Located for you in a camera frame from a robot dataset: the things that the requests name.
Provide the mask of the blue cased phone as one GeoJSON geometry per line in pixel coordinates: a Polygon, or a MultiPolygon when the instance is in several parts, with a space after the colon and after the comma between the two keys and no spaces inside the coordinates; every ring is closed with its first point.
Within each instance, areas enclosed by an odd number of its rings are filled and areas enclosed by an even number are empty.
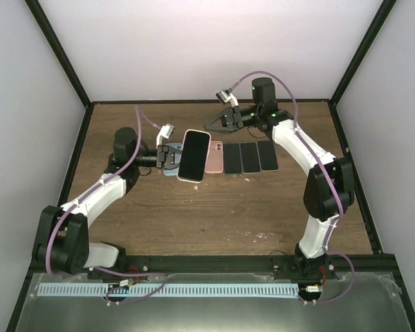
{"type": "MultiPolygon", "coordinates": [[[[171,142],[171,143],[167,143],[167,146],[168,145],[171,145],[171,146],[181,146],[182,147],[182,149],[183,149],[183,146],[182,146],[182,144],[180,143],[180,142],[171,142]]],[[[175,160],[175,161],[181,161],[181,156],[176,156],[175,158],[172,158],[172,160],[175,160]]],[[[172,170],[166,170],[166,169],[164,169],[163,170],[163,174],[165,175],[165,176],[177,176],[177,174],[178,174],[178,168],[177,169],[172,169],[172,170]]]]}

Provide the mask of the pink phone case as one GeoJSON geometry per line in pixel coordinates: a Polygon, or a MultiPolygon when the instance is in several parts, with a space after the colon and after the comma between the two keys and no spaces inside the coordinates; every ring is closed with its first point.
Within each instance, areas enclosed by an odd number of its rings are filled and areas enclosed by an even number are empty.
{"type": "Polygon", "coordinates": [[[220,174],[223,172],[223,143],[221,141],[211,141],[207,155],[205,173],[220,174]]]}

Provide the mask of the black screen phone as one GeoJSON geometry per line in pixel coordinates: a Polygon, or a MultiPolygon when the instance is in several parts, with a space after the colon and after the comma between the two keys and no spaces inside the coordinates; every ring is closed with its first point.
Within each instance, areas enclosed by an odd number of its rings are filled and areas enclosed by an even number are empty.
{"type": "Polygon", "coordinates": [[[238,175],[242,172],[239,144],[224,144],[223,168],[227,175],[238,175]]]}

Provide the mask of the green phone from beige case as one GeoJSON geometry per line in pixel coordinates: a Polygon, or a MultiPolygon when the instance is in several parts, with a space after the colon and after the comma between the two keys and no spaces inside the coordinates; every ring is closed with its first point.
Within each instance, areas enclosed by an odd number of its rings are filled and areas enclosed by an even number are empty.
{"type": "Polygon", "coordinates": [[[259,154],[255,142],[243,142],[240,144],[241,163],[245,174],[256,174],[261,171],[259,154]]]}

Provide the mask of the silver phone from blue case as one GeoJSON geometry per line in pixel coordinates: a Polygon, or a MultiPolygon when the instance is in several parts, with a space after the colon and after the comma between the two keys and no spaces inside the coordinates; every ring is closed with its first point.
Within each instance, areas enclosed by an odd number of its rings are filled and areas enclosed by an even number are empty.
{"type": "Polygon", "coordinates": [[[265,140],[257,142],[260,167],[262,171],[272,172],[278,170],[277,154],[273,141],[265,140]]]}

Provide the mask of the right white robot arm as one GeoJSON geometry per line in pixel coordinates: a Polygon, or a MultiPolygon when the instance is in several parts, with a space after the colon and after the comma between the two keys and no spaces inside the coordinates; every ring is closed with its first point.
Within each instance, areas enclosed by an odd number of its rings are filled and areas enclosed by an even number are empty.
{"type": "Polygon", "coordinates": [[[298,123],[298,114],[279,107],[275,85],[279,78],[260,72],[252,81],[252,102],[239,106],[233,86],[216,93],[226,106],[205,123],[209,132],[234,133],[256,127],[282,147],[306,175],[303,195],[308,221],[303,237],[295,246],[293,269],[298,277],[308,279],[324,264],[329,242],[338,222],[354,202],[353,166],[319,146],[298,123]]]}

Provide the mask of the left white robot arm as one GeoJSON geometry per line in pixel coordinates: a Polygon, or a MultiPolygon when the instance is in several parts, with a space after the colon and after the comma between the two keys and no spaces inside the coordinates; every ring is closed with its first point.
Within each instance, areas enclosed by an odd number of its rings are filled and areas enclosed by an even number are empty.
{"type": "Polygon", "coordinates": [[[102,269],[112,279],[127,272],[127,261],[119,257],[121,249],[109,243],[92,243],[89,228],[114,202],[128,194],[140,177],[140,168],[176,169],[181,150],[164,144],[174,127],[162,126],[156,136],[156,148],[141,140],[131,127],[116,131],[113,152],[98,181],[78,197],[59,207],[45,207],[39,218],[32,258],[44,264],[48,273],[74,275],[81,270],[102,269]]]}

